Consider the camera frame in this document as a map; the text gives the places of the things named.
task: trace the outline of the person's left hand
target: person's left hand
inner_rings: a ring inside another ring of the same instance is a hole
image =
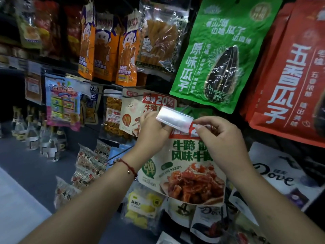
[[[135,149],[140,150],[147,159],[163,148],[173,129],[157,121],[157,115],[158,112],[147,111],[140,117],[140,133]]]

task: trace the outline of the red string bracelet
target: red string bracelet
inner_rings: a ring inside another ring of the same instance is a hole
[[[132,171],[132,173],[134,174],[134,179],[136,179],[136,177],[138,176],[138,174],[136,173],[136,171],[134,170],[134,168],[132,168],[130,165],[128,165],[125,161],[123,161],[121,158],[118,158],[117,159],[117,162],[122,162],[122,163],[124,163],[126,166],[127,166],[127,168],[129,169],[128,171],[127,171],[127,173],[128,174],[130,174],[131,172],[130,171]]]

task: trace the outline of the forearm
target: forearm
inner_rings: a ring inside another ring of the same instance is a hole
[[[132,149],[123,157],[136,171],[146,159],[147,157],[142,156],[136,149]],[[98,243],[108,220],[118,209],[133,180],[134,174],[128,174],[128,167],[121,162],[116,163],[70,203],[32,231],[21,243]]]
[[[271,243],[323,243],[325,233],[254,168],[233,179]]]

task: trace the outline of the white surface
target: white surface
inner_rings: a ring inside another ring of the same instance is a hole
[[[16,244],[51,213],[0,168],[0,243]]]

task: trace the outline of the hand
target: hand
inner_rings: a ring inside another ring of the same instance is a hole
[[[254,170],[242,132],[232,123],[217,116],[204,116],[194,121],[195,129],[209,150],[218,167],[232,181],[246,171]],[[210,124],[218,129],[216,136],[202,125]]]
[[[162,149],[173,129],[167,125],[163,127],[156,120],[157,115],[158,112],[147,111],[140,117],[140,133],[135,149],[140,150],[148,159]]]

